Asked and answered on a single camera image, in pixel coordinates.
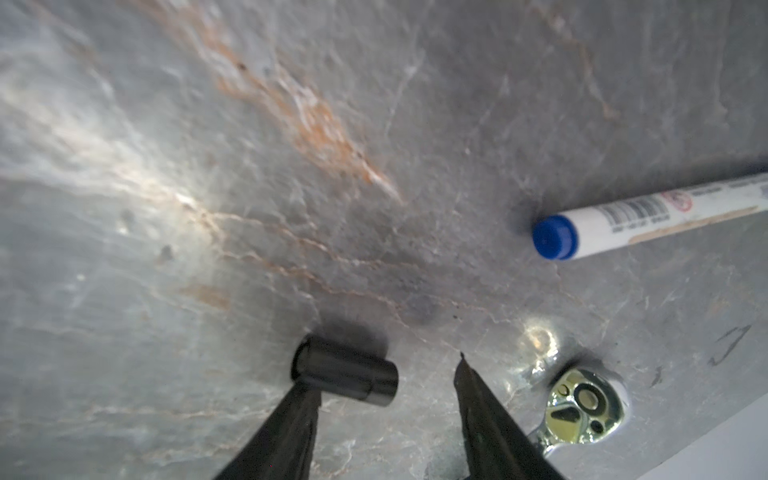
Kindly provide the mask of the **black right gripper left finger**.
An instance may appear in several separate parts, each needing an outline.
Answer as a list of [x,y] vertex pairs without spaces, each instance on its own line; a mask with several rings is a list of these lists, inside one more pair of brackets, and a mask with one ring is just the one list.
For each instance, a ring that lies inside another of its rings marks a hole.
[[298,382],[218,479],[307,479],[318,428],[321,392]]

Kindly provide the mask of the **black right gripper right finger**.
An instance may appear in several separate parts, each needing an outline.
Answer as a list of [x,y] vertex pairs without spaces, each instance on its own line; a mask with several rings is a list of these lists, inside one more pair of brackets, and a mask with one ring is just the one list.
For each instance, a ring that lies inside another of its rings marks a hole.
[[471,479],[560,479],[482,377],[461,359],[454,374]]

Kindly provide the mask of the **black pen cap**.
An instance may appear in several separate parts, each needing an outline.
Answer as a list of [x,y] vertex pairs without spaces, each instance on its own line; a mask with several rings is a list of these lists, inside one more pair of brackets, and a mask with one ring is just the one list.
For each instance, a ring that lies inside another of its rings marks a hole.
[[297,347],[290,375],[323,392],[381,407],[392,403],[399,386],[393,362],[315,335]]

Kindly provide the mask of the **white marker black tip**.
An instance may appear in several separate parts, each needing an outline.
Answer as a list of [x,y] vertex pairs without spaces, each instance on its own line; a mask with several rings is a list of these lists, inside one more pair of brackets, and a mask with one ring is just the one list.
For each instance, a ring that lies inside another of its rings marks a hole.
[[567,261],[767,210],[765,173],[564,211],[533,226],[535,249]]

